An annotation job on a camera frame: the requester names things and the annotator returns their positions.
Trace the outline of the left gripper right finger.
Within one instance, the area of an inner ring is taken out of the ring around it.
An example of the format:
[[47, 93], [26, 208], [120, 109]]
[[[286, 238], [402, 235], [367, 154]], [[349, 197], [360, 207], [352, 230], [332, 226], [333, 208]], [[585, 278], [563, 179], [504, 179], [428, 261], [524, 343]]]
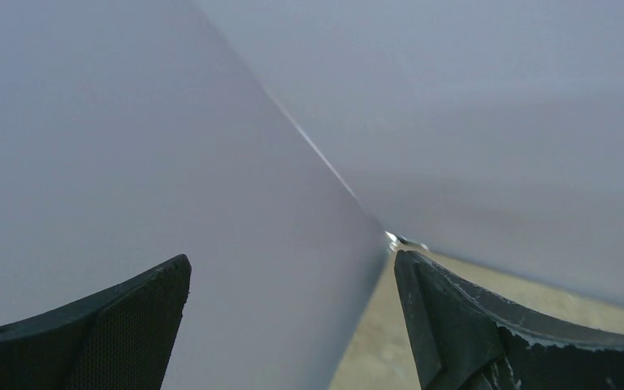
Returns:
[[624, 389], [624, 335], [541, 314], [399, 250], [394, 274], [423, 389]]

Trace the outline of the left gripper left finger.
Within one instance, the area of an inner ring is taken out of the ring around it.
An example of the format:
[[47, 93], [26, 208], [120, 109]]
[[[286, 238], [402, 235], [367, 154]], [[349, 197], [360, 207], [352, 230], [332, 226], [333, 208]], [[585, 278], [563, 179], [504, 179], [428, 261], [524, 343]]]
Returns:
[[0, 327], [0, 389], [160, 389], [188, 299], [181, 254]]

